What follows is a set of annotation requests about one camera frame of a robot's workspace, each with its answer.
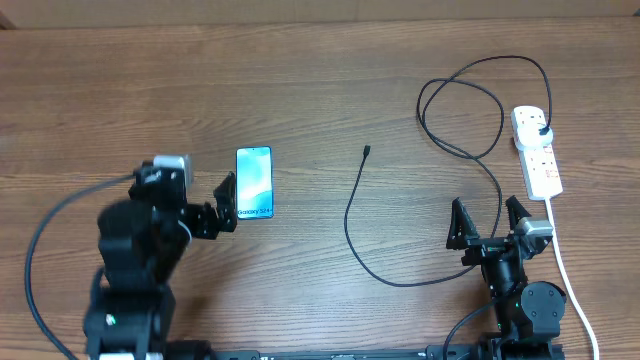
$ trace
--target wooden table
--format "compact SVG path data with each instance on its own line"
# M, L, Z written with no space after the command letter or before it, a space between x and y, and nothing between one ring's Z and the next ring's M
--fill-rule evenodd
M192 202L235 168L235 150L270 145L276 216L194 241L172 279L171 338L216 349L421 348L486 303L478 269L440 285L397 289L367 275L342 218L365 144L351 236L378 274L398 282L461 269L445 249L451 200L488 235L495 188L474 163L444 153L414 117L421 85L481 57L520 54L547 71L565 192L553 201L564 260L604 358L640 351L640 21L637 18L0 32L0 358L58 359L23 290L24 258L42 216L72 191L159 153L191 153ZM537 70L480 65L464 78L507 111L486 157L505 197L527 200L508 112L546 109ZM499 125L495 103L457 85L429 111L444 139L479 153ZM33 265L36 302L76 354L89 285L101 264L95 219L127 184L73 204L47 228ZM506 234L503 216L498 234ZM553 251L526 263L531 281L562 285ZM485 314L455 342L494 330ZM588 339L567 304L569 359Z

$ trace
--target blue phone screen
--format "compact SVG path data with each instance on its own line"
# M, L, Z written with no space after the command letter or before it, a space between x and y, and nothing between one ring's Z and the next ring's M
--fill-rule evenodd
M236 205L239 219L273 217L271 148L238 149Z

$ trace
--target phone screen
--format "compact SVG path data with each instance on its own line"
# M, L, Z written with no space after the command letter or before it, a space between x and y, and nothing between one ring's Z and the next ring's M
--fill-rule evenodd
M236 205L239 219L273 217L271 148L238 149Z

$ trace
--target white cord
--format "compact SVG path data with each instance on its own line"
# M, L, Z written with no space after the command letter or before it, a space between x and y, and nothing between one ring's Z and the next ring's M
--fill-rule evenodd
M589 320L587 320L587 316L582 311L580 304L578 304L578 299L576 299L576 294L573 293L573 289L571 288L571 283L569 283L569 277L567 276L567 271L564 269L564 263L562 262L562 257L560 256L560 247L558 246L558 234L556 233L556 224L553 220L553 211L551 210L551 200L549 198L544 199L544 204L547 207L547 215L549 216L549 222L551 226L553 226L553 251L556 254L556 260L558 261L558 268L560 269L560 275L562 275L562 281L564 281L564 286L567 288L567 293L569 293L569 298L571 299L571 303L573 307L576 309L576 312L580 316L582 323L584 324L585 329L587 329L587 333L589 333L589 338L591 339L591 346L593 347L593 359L600 359L600 350L598 349L598 340L596 339L596 334L593 332L591 328L591 324L589 324Z

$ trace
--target extension cord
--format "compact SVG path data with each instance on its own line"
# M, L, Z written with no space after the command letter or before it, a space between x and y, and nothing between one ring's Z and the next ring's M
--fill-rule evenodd
M562 281L567 289L573 307L576 309L578 316L580 316L589 334L593 347L593 358L594 360L599 360L600 350L598 348L598 340L573 292L564 263L562 262L560 246L558 245L558 235L551 209L551 198L562 193L562 182L560 181L558 164L553 153L553 148L551 147L553 132L549 129L549 132L545 135L539 133L540 126L545 124L544 112L533 106L519 106L515 108L511 113L511 124L513 125L513 139L518 148L518 154L520 155L520 163L522 164L522 174L524 175L527 194L531 200L544 200L545 202L549 222L553 227L553 251L556 256Z

